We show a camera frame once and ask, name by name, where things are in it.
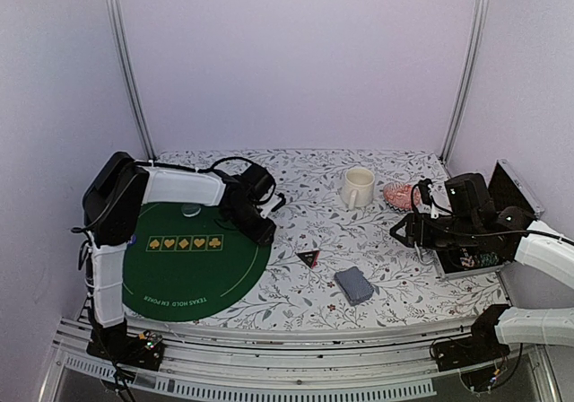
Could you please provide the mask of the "clear dealer button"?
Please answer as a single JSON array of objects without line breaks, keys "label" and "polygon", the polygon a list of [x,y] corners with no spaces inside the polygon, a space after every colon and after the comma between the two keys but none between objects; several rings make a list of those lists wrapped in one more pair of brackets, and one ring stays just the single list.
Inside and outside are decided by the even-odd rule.
[{"label": "clear dealer button", "polygon": [[184,204],[183,206],[181,206],[181,213],[186,218],[193,218],[193,217],[197,216],[198,214],[200,214],[201,210],[202,210],[202,206],[199,204],[187,203],[187,204]]}]

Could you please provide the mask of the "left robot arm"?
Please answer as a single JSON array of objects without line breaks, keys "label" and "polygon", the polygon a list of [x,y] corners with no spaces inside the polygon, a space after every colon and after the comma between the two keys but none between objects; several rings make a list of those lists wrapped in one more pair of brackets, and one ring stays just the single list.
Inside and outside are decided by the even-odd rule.
[{"label": "left robot arm", "polygon": [[165,349],[150,330],[127,333],[123,309],[123,262],[137,220],[148,203],[215,206],[222,217],[259,246],[272,243],[276,226],[269,214],[286,203],[270,172],[255,162],[229,175],[214,162],[206,169],[141,162],[126,152],[107,161],[83,196],[85,236],[78,267],[85,272],[90,301],[91,341],[87,353],[123,365],[158,371]]}]

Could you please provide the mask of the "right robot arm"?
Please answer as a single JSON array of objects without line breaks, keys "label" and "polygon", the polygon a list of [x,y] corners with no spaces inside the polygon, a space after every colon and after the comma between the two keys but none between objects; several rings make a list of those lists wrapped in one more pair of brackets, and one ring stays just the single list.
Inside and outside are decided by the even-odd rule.
[{"label": "right robot arm", "polygon": [[531,209],[497,206],[500,189],[488,188],[480,173],[445,182],[448,208],[419,181],[409,200],[417,205],[390,229],[407,248],[436,252],[444,270],[455,275],[496,268],[510,289],[511,303],[486,308],[461,339],[430,346],[440,371],[464,368],[510,353],[513,344],[573,345],[573,242],[544,223]]}]

